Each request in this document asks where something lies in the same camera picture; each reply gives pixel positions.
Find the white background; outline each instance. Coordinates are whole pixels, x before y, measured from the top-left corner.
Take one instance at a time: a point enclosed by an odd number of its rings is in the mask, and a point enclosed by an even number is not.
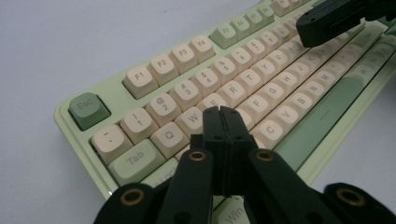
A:
[[[56,105],[256,2],[0,1],[0,223],[92,223],[105,200]],[[396,213],[395,93],[394,78],[314,188],[351,183]]]

